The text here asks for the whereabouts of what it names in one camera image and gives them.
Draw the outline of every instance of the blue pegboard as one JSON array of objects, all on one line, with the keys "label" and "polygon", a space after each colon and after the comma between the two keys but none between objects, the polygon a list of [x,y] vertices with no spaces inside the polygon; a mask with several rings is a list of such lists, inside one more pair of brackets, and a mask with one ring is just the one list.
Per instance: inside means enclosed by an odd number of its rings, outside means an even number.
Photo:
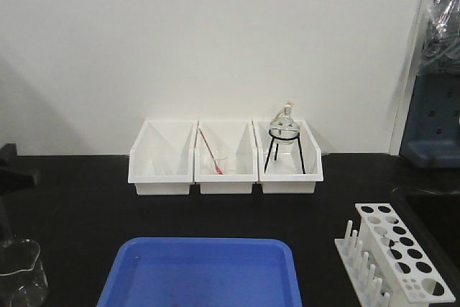
[{"label": "blue pegboard", "polygon": [[460,167],[460,75],[415,80],[400,154],[422,168]]}]

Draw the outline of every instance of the plastic bag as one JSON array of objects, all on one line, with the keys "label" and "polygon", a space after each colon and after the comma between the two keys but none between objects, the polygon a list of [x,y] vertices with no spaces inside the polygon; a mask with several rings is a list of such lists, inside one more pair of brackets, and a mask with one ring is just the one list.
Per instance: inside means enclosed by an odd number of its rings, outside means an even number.
[{"label": "plastic bag", "polygon": [[460,0],[435,0],[419,74],[460,73]]}]

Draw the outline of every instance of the test tube rack peg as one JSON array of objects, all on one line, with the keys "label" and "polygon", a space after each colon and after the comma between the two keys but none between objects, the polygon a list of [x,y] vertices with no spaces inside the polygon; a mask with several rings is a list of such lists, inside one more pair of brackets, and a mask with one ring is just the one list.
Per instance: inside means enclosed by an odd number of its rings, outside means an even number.
[{"label": "test tube rack peg", "polygon": [[362,307],[428,307],[455,297],[388,203],[356,204],[337,250]]},{"label": "test tube rack peg", "polygon": [[336,239],[336,246],[359,302],[363,307],[389,307],[390,293],[382,291],[383,278],[375,274],[377,266],[369,261],[369,253],[362,251],[363,241],[352,227],[353,222],[348,221],[345,237]]}]

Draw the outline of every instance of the storage bin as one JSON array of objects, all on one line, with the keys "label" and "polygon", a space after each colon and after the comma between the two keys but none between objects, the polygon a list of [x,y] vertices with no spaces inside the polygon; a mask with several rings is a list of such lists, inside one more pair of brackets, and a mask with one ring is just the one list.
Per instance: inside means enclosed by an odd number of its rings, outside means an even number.
[{"label": "storage bin", "polygon": [[[216,156],[223,153],[225,171],[219,175],[203,140],[206,138]],[[195,148],[195,182],[200,183],[201,193],[251,193],[257,182],[257,148],[252,123],[247,122],[199,122]]]},{"label": "storage bin", "polygon": [[274,239],[137,238],[97,307],[302,307],[289,247]]},{"label": "storage bin", "polygon": [[144,122],[129,153],[137,194],[188,194],[198,122]]},{"label": "storage bin", "polygon": [[270,122],[253,121],[259,159],[259,182],[264,193],[312,193],[316,181],[323,181],[321,149],[315,141],[310,128],[304,120],[295,120],[300,125],[300,143],[305,165],[302,172],[300,151],[297,140],[291,145],[280,145],[277,159],[275,148],[265,171],[265,160],[272,140],[268,131]]}]

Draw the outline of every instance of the blue plastic tray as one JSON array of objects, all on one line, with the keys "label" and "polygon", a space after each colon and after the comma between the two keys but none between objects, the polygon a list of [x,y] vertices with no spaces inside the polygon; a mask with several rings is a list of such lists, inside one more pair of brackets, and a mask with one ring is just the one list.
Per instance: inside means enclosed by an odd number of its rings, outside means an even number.
[{"label": "blue plastic tray", "polygon": [[302,307],[293,256],[273,239],[124,244],[97,307]]}]

